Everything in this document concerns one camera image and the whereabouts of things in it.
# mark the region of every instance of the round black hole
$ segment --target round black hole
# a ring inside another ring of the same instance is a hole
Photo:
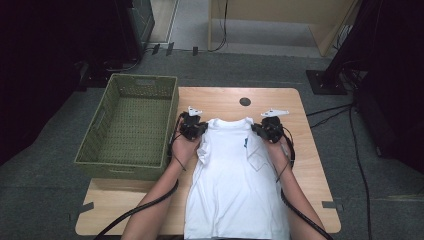
[[[251,102],[251,101],[250,101],[250,99],[248,99],[248,98],[240,98],[240,104],[241,104],[242,106],[247,107],[247,106],[249,106],[251,103],[252,103],[252,102]]]

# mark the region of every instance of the green plastic basket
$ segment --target green plastic basket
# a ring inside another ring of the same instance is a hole
[[[177,108],[176,77],[113,74],[75,164],[93,178],[157,180]]]

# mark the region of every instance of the black cable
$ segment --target black cable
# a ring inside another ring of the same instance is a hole
[[[177,138],[179,138],[181,135],[183,135],[182,133],[180,133],[180,135],[178,135],[178,136],[176,136],[174,139],[173,139],[173,141],[172,141],[172,143],[174,143],[174,141],[177,139]],[[183,171],[187,171],[187,169],[184,167],[184,165],[183,165],[183,163],[180,161],[180,159],[178,159],[178,157],[174,154],[174,151],[172,151],[172,144],[171,144],[171,153],[172,153],[172,155],[171,156],[174,156],[175,157],[175,160],[177,160],[177,162],[181,165],[181,167],[182,167],[182,169],[183,169]]]
[[[316,111],[316,112],[313,112],[313,113],[308,113],[308,114],[306,114],[306,116],[309,117],[309,116],[316,115],[316,114],[319,114],[319,113],[328,112],[328,111],[331,111],[331,110],[349,107],[349,106],[352,106],[352,103],[341,105],[341,106],[338,106],[338,107],[327,108],[327,109]]]
[[[153,200],[153,201],[151,201],[151,202],[148,202],[148,203],[146,203],[146,204],[143,204],[143,205],[141,205],[141,206],[138,206],[138,207],[136,207],[136,208],[133,208],[132,210],[130,210],[130,211],[128,211],[128,212],[126,212],[126,213],[124,213],[124,214],[122,214],[120,217],[118,217],[115,221],[113,221],[111,224],[109,224],[109,226],[107,226],[105,229],[103,229],[95,238],[94,238],[94,240],[99,240],[102,236],[104,236],[105,235],[105,233],[107,233],[110,229],[112,229],[113,227],[115,227],[118,223],[120,223],[122,220],[124,220],[125,218],[127,218],[127,217],[129,217],[129,216],[131,216],[131,215],[133,215],[133,214],[135,214],[135,213],[137,213],[137,212],[140,212],[140,211],[142,211],[142,210],[144,210],[144,209],[146,209],[146,208],[149,208],[149,207],[151,207],[151,206],[153,206],[153,205],[156,205],[156,204],[158,204],[158,203],[160,203],[160,202],[162,202],[163,200],[165,200],[165,199],[167,199],[168,197],[170,197],[176,190],[177,190],[177,188],[178,188],[178,180],[175,182],[175,185],[174,185],[174,187],[169,191],[169,192],[167,192],[165,195],[163,195],[163,196],[161,196],[161,197],[159,197],[159,198],[157,198],[157,199],[155,199],[155,200]]]
[[[350,128],[352,130],[352,135],[353,135],[353,142],[355,144],[355,154],[356,154],[356,162],[358,164],[359,170],[361,172],[361,176],[362,176],[362,181],[364,182],[364,186],[365,186],[365,194],[366,194],[366,199],[367,199],[367,221],[368,221],[368,239],[372,240],[372,232],[371,232],[371,209],[370,209],[370,193],[369,193],[369,189],[368,189],[368,182],[367,179],[365,177],[364,174],[364,170],[362,169],[362,164],[361,161],[359,159],[359,151],[358,151],[358,141],[356,139],[356,134],[355,134],[355,129],[353,127],[353,121],[352,121],[352,108],[353,105],[349,108],[349,121],[350,121]]]
[[[105,70],[106,71],[108,71],[108,72],[121,72],[121,71],[128,71],[128,70],[131,70],[131,69],[133,69],[135,66],[137,66],[137,64],[139,64],[140,63],[140,59],[137,59],[137,61],[136,61],[136,63],[134,63],[131,67],[127,67],[127,68],[121,68],[121,69],[107,69],[107,68],[105,68]]]
[[[342,113],[344,113],[344,112],[347,112],[347,111],[349,110],[349,108],[350,108],[350,107],[347,107],[347,108],[345,108],[345,109],[341,110],[340,112],[337,112],[336,114],[333,114],[333,115],[331,115],[330,117],[328,117],[328,118],[326,118],[326,119],[324,119],[324,120],[319,121],[319,122],[318,122],[318,123],[316,123],[315,125],[312,125],[310,128],[312,129],[312,128],[314,128],[314,127],[318,127],[318,126],[320,126],[320,125],[322,125],[322,124],[324,124],[324,123],[328,122],[328,120],[330,120],[331,118],[337,117],[338,115],[340,115],[340,114],[342,114]]]
[[[350,33],[352,26],[344,25],[340,33],[337,35],[336,44],[333,44],[333,48],[339,50],[344,41]]]
[[[175,139],[177,139],[180,135],[178,135],[178,137],[175,137],[175,134],[177,133],[178,130],[178,124],[181,122],[181,118],[183,117],[183,113],[181,113],[178,116],[177,122],[175,123],[175,127],[174,127],[174,132],[171,135],[171,139],[169,140],[169,144],[168,144],[168,157],[172,157],[172,144],[174,144]]]
[[[289,133],[289,135],[290,135],[290,140],[291,140],[291,142],[292,142],[292,145],[293,145],[293,147],[294,147],[294,142],[293,142],[293,136],[291,135],[291,132],[286,128],[286,127],[283,127],[283,129],[284,130],[286,130],[288,133]]]
[[[351,78],[349,78],[347,75],[346,75],[346,72],[347,72],[348,70],[347,69],[343,69],[342,70],[342,74],[343,74],[343,77],[344,77],[344,81],[343,81],[343,79],[341,80],[343,83],[346,83],[346,84],[349,84],[350,85],[350,87],[351,87],[351,89],[346,89],[346,91],[351,91],[351,92],[354,92],[355,90],[358,90],[358,85],[356,84],[356,82],[357,81],[352,81],[352,79]]]
[[[227,42],[227,12],[228,12],[228,0],[225,1],[224,28],[223,29],[222,29],[222,25],[221,25],[221,29],[224,32],[224,37],[222,38],[221,44],[219,44],[219,46],[215,50],[208,50],[208,52],[216,52],[216,51],[221,50],[221,48],[224,47],[225,43]]]
[[[357,70],[353,72],[356,75],[356,80],[357,81],[362,81],[362,77],[361,77],[361,71]]]
[[[281,199],[283,202],[287,205],[288,208],[290,208],[294,213],[296,213],[297,216],[302,218],[309,226],[311,226],[313,229],[315,229],[319,234],[321,234],[325,239],[332,240],[333,238],[328,234],[324,229],[322,229],[320,226],[318,226],[314,221],[309,219],[305,214],[303,214],[301,211],[299,211],[296,207],[294,207],[286,198],[284,195],[283,189],[281,189]]]
[[[146,49],[144,49],[143,53],[147,53],[147,52],[149,52],[150,50],[155,50],[155,48],[146,48]]]

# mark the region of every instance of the forearm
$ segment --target forearm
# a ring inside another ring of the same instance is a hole
[[[138,206],[151,202],[169,192],[174,187],[181,172],[181,165],[173,159]],[[165,221],[171,199],[172,196],[131,216],[125,227],[122,239],[156,239]]]
[[[278,173],[283,171],[284,167],[288,163],[288,159],[283,152],[281,151],[281,154],[274,153],[272,158]],[[303,194],[303,191],[300,188],[290,166],[285,168],[279,181],[288,202],[290,202],[296,209],[311,219],[319,227],[324,229],[320,218],[307,200],[306,196]],[[288,220],[292,239],[325,239],[291,209],[288,209]]]

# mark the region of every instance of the white clip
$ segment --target white clip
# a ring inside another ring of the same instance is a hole
[[[286,110],[274,110],[270,109],[268,112],[264,112],[261,114],[262,117],[275,117],[275,116],[281,116],[281,115],[288,115],[289,111]]]
[[[191,117],[192,116],[199,116],[202,113],[203,113],[202,111],[188,106],[188,115],[190,115]]]

